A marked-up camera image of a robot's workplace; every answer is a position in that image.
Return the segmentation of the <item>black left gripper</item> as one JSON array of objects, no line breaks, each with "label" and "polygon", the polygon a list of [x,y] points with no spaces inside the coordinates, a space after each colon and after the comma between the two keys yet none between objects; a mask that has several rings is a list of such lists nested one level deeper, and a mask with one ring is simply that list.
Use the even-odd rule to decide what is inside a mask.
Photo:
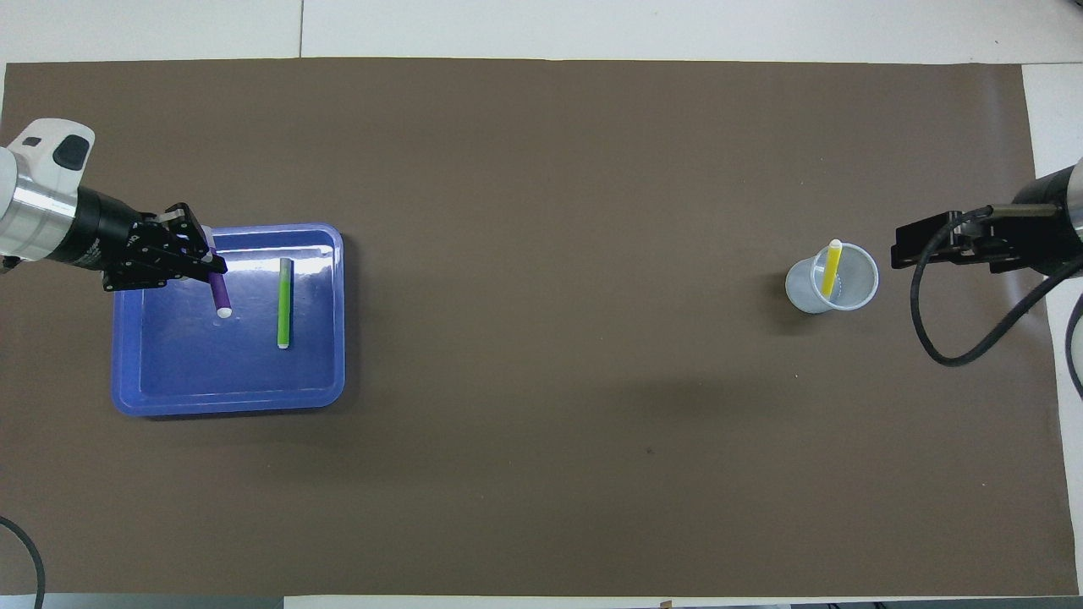
[{"label": "black left gripper", "polygon": [[229,272],[212,228],[185,203],[140,212],[89,187],[77,189],[71,265],[102,274],[105,291],[165,288],[171,280],[208,282]]}]

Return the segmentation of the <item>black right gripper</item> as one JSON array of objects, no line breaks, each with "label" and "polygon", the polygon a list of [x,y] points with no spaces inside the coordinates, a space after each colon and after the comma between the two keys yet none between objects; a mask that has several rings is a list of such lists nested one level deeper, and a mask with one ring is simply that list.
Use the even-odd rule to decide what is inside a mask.
[{"label": "black right gripper", "polygon": [[1030,182],[987,218],[963,219],[945,211],[896,230],[893,269],[917,265],[919,254],[940,228],[952,224],[932,247],[931,263],[987,265],[999,274],[1031,269],[1052,275],[1080,255],[1082,186],[1078,173],[1051,173]]}]

